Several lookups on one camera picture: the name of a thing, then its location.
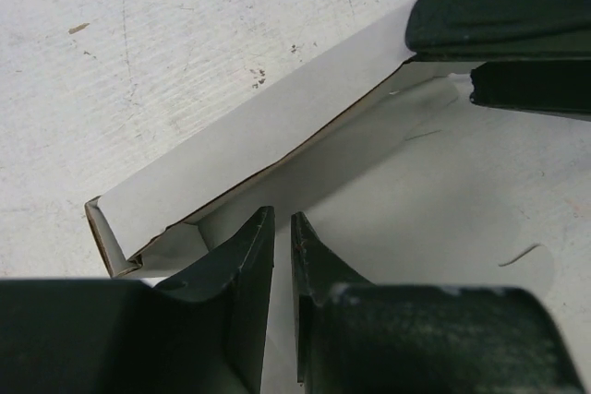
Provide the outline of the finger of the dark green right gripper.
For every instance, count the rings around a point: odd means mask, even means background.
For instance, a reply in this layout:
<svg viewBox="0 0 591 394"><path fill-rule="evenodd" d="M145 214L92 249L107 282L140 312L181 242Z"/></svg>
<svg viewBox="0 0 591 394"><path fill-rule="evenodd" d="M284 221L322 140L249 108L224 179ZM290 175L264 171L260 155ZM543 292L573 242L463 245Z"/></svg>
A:
<svg viewBox="0 0 591 394"><path fill-rule="evenodd" d="M416 0L405 43L425 60L587 60L590 0Z"/></svg>
<svg viewBox="0 0 591 394"><path fill-rule="evenodd" d="M481 107L547 115L590 114L588 61L489 62L470 73Z"/></svg>

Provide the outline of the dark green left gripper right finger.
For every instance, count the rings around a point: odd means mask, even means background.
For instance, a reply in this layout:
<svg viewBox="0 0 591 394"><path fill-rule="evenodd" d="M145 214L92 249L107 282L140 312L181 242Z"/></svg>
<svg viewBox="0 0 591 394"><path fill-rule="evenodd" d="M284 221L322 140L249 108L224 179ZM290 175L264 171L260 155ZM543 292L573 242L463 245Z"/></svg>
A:
<svg viewBox="0 0 591 394"><path fill-rule="evenodd" d="M529 292L368 281L291 218L296 377L308 393L581 393Z"/></svg>

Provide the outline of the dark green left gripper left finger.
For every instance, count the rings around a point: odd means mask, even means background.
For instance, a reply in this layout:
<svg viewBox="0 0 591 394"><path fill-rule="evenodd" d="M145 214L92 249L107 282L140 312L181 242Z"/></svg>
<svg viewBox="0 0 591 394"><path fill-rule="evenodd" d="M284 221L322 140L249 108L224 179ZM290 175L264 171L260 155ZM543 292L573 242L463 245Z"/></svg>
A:
<svg viewBox="0 0 591 394"><path fill-rule="evenodd" d="M150 286L140 280L4 280L5 393L257 393L275 214Z"/></svg>

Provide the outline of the white paper box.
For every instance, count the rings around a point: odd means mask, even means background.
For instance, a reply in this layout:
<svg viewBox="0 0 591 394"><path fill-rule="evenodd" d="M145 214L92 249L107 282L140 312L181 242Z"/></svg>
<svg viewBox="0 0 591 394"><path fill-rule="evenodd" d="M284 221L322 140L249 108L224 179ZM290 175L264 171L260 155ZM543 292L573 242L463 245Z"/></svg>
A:
<svg viewBox="0 0 591 394"><path fill-rule="evenodd" d="M590 125L474 105L469 64L421 63L411 2L86 204L109 274L161 281L275 210L262 389L298 393L289 246L304 212L378 283L519 286L590 376Z"/></svg>

